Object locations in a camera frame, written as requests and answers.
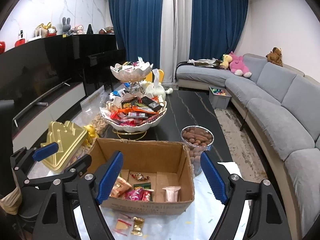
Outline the gold orange snack packet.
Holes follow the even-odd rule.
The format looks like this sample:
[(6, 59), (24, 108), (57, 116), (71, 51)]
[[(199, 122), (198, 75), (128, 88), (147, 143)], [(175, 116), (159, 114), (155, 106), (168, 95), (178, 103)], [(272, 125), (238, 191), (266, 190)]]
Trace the gold orange snack packet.
[(114, 186), (112, 187), (110, 197), (119, 198), (125, 192), (130, 191), (131, 189), (132, 185), (129, 184), (125, 179), (118, 176)]

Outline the red twisted candy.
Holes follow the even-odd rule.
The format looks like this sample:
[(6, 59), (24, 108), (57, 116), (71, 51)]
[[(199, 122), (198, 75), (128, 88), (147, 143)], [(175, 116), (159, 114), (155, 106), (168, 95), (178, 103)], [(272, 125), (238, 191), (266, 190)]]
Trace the red twisted candy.
[(142, 173), (131, 173), (130, 176), (136, 181), (147, 181), (150, 179), (149, 176), (144, 176)]

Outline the red pink snack bag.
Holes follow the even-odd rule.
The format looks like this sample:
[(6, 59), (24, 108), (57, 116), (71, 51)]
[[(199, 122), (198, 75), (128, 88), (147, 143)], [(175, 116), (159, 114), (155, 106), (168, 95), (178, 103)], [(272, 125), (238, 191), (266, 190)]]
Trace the red pink snack bag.
[(145, 189), (140, 187), (125, 193), (125, 199), (131, 201), (150, 202), (152, 201), (152, 193), (152, 189)]

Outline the beige snack packet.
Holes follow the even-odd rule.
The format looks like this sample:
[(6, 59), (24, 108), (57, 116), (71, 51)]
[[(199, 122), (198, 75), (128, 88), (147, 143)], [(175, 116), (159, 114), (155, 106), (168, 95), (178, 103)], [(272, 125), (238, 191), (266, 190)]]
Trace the beige snack packet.
[(167, 186), (162, 188), (165, 191), (166, 202), (178, 202), (180, 186)]

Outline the clear bag pale biscuit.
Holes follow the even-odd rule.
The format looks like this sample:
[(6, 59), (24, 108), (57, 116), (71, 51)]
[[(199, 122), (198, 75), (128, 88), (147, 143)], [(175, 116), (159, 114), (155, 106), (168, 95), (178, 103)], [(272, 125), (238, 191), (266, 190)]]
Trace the clear bag pale biscuit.
[(120, 235), (128, 236), (131, 231), (132, 225), (133, 218), (123, 213), (120, 213), (118, 215), (118, 219), (115, 223), (113, 231)]

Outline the green cracker packet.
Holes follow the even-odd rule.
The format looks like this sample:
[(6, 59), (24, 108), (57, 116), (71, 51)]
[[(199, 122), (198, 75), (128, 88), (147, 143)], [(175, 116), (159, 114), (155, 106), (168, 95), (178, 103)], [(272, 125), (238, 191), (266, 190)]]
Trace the green cracker packet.
[(139, 184), (134, 184), (133, 185), (134, 189), (145, 189), (145, 190), (151, 190), (151, 183), (139, 183)]

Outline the small gold candy packet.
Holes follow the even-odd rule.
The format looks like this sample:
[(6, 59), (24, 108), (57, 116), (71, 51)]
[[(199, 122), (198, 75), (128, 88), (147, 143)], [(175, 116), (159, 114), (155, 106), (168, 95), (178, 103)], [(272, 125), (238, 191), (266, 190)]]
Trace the small gold candy packet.
[(142, 236), (144, 222), (145, 222), (144, 218), (133, 217), (133, 229), (131, 230), (131, 234), (135, 236)]

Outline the gold lid candy jar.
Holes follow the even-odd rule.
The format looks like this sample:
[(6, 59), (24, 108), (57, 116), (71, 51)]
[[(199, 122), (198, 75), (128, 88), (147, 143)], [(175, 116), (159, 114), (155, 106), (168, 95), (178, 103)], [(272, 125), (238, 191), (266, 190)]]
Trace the gold lid candy jar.
[(66, 121), (64, 124), (52, 121), (48, 127), (47, 141), (41, 143), (41, 147), (56, 142), (59, 149), (55, 154), (44, 159), (42, 163), (55, 173), (62, 172), (71, 160), (71, 157), (87, 139), (87, 135), (87, 129), (71, 121)]

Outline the white tiered snack stand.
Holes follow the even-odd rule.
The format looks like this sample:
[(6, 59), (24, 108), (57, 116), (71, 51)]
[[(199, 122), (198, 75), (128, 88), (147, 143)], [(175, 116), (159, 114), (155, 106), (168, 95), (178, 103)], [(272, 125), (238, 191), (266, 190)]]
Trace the white tiered snack stand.
[(118, 138), (142, 139), (165, 116), (166, 96), (172, 89), (164, 89), (163, 71), (142, 57), (135, 62), (117, 63), (110, 70), (125, 87), (110, 94), (100, 113)]

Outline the clear nut canister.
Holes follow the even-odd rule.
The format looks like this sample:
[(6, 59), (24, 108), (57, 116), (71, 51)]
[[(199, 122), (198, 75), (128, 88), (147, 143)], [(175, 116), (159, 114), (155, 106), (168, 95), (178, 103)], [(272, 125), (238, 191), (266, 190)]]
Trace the clear nut canister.
[(181, 131), (181, 140), (187, 147), (194, 176), (198, 176), (202, 172), (201, 153), (211, 149), (214, 136), (211, 131), (202, 126), (187, 126)]

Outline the grey sectional sofa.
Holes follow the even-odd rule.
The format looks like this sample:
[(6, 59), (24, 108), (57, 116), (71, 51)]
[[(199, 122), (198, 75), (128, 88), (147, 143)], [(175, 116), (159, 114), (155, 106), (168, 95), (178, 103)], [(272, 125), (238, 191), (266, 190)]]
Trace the grey sectional sofa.
[(276, 178), (293, 239), (319, 239), (319, 83), (288, 65), (245, 54), (251, 77), (180, 63), (183, 88), (226, 89)]

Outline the red heart balloon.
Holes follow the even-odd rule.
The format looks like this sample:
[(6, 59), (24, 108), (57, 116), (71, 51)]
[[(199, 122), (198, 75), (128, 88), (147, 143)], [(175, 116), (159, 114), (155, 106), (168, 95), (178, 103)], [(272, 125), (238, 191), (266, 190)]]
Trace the red heart balloon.
[(0, 41), (0, 54), (3, 54), (5, 52), (5, 42), (4, 41)]

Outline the grey toy bin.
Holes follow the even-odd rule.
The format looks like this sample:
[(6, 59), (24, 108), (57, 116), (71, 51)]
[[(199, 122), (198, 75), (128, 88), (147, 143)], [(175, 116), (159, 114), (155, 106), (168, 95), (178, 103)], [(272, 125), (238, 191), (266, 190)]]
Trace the grey toy bin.
[(224, 88), (214, 86), (209, 88), (209, 101), (213, 109), (226, 109), (231, 98), (231, 94)]

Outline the grey knitted bunny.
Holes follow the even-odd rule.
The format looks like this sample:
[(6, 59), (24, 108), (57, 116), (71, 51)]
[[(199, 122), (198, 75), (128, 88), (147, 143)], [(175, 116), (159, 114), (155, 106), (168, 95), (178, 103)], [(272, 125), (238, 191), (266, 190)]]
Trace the grey knitted bunny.
[(67, 34), (71, 29), (71, 19), (70, 18), (62, 18), (62, 33)]

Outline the yellow plush toy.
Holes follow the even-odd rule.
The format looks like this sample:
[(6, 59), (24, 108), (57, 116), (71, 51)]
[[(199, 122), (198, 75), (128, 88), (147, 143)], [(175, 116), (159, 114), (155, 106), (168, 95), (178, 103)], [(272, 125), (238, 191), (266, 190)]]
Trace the yellow plush toy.
[(222, 62), (220, 63), (219, 67), (221, 69), (228, 69), (229, 68), (229, 64), (232, 62), (232, 57), (231, 55), (228, 54), (223, 54), (222, 56)]

